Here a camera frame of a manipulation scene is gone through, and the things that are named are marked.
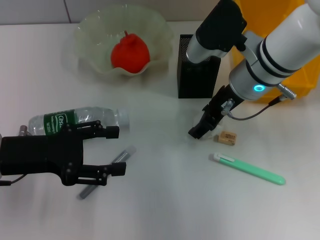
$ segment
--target gray marker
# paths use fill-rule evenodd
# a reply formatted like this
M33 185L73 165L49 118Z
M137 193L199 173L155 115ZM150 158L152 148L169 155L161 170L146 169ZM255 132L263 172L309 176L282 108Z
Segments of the gray marker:
M125 162L127 161L135 152L137 149L134 146L127 147L123 152L121 152L113 161L112 163L119 163L119 162ZM79 193L79 198L81 200L85 199L89 196L99 185L88 185L86 186L82 192Z

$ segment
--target white table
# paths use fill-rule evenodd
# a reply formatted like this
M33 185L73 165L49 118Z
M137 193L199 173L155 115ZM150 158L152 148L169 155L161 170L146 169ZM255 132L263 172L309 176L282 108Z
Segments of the white table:
M171 22L175 32L168 69L133 78L101 79L79 66L74 24L0 26L0 133L15 136L39 114L85 106L129 109L131 132L84 144L86 164L106 164L130 144L137 153L126 175L111 177L87 199L83 185L63 186L50 173L0 187L4 240L318 240L320 239L320 94L274 106L239 122L235 146L188 138L208 99L178 99L179 34L199 22ZM222 60L215 90L228 83ZM264 105L245 103L247 117ZM278 173L278 186L211 162L219 151ZM3 179L14 179L17 176Z

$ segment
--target glass bowl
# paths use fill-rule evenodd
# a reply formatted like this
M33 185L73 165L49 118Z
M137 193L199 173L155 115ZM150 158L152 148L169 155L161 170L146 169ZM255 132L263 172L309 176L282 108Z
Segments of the glass bowl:
M138 73L131 73L111 64L111 52L120 39L128 34L138 35L147 45L150 62ZM127 76L141 74L149 66L168 61L172 54L171 40L174 34L166 20L150 8L113 4L88 15L77 26L75 51L98 73L119 73Z

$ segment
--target bottle cap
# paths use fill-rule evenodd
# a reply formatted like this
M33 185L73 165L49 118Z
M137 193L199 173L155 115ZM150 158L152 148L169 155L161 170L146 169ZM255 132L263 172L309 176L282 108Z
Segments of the bottle cap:
M127 110L120 108L117 110L116 114L117 114L117 124L120 128L120 131L121 129L129 130L130 122L129 122L129 115Z

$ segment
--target yellow box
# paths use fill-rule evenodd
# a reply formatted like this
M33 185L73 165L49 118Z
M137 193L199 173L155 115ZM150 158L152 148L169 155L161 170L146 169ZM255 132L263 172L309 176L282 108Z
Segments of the yellow box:
M304 0L235 0L235 2L247 21L245 30L253 31L263 38L271 33L294 9L305 3ZM244 59L235 47L232 49L232 56L235 66ZM283 84L293 90L298 98L301 98L308 95L310 90L317 86L319 74L320 56L284 80ZM257 102L268 103L280 94L280 91L274 88Z

